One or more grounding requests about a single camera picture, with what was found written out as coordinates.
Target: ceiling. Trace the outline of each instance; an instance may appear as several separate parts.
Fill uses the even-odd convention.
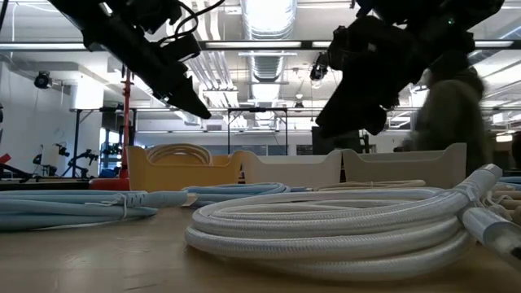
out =
[[[339,25],[349,25],[355,20],[356,10],[348,8],[350,1],[326,1],[326,0],[298,0],[295,23],[291,37],[298,40],[330,40],[332,31]],[[476,39],[498,39],[515,28],[521,26],[521,1],[506,0],[508,9],[501,10],[498,14],[475,26],[471,31]],[[218,27],[221,38],[224,40],[243,40],[243,17],[240,14],[239,0],[227,0],[220,9]],[[159,39],[166,36],[166,28],[161,28],[150,39]],[[80,32],[52,5],[46,1],[12,1],[7,12],[0,42],[81,42]],[[309,79],[309,69],[317,58],[317,51],[295,51],[296,56],[286,57],[281,87],[278,100],[286,101],[288,107],[296,100],[297,94],[303,95],[305,106],[320,107],[331,96],[338,82],[341,80],[341,72],[330,72],[325,76],[321,86],[313,87]],[[111,56],[107,52],[15,52],[9,55],[17,64],[25,63],[58,63],[74,62],[95,73],[100,79],[110,84],[106,90],[107,101],[121,101],[119,94],[120,83],[117,75],[109,73],[107,66]],[[230,76],[234,86],[238,90],[238,101],[246,103],[252,101],[250,81],[252,77],[245,57],[240,57],[237,51],[226,51],[225,61],[230,69]],[[475,67],[480,75],[485,77],[488,85],[488,94],[492,96],[484,102],[485,107],[508,104],[511,101],[521,99],[521,85],[511,85],[504,90],[502,87],[521,80],[521,67],[517,62],[521,61],[521,52],[510,50],[502,51],[494,56],[481,61]],[[77,72],[56,70],[52,72],[55,79],[64,82],[73,82],[77,78]],[[132,99],[136,101],[150,101],[150,96],[143,90],[135,87],[132,91]],[[409,92],[404,90],[401,98],[402,106],[409,104]]]

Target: wooden table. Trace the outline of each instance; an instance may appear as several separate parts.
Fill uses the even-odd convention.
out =
[[[331,283],[257,271],[184,243],[191,211],[75,229],[0,234],[0,292],[512,292],[521,273],[477,247],[406,282]]]

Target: white coiled hose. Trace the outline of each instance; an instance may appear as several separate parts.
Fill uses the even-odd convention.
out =
[[[452,190],[333,190],[215,203],[194,213],[186,241],[217,256],[311,278],[411,278],[473,247],[458,216],[500,176],[489,165]],[[463,224],[484,231],[475,220]]]
[[[190,143],[176,143],[169,145],[154,146],[147,149],[148,159],[154,163],[169,155],[191,155],[201,161],[201,164],[212,165],[212,154],[202,146]]]

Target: yellow bin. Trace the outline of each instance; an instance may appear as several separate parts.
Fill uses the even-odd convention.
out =
[[[179,191],[189,186],[236,184],[243,154],[214,156],[213,165],[197,164],[184,155],[172,155],[152,163],[139,146],[127,147],[131,190]]]

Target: person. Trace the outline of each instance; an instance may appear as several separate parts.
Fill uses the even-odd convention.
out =
[[[427,87],[429,93],[417,113],[414,131],[401,149],[440,151],[464,142],[467,175],[489,163],[491,156],[479,108],[485,86],[477,71],[469,67],[466,55],[453,52],[431,66]]]

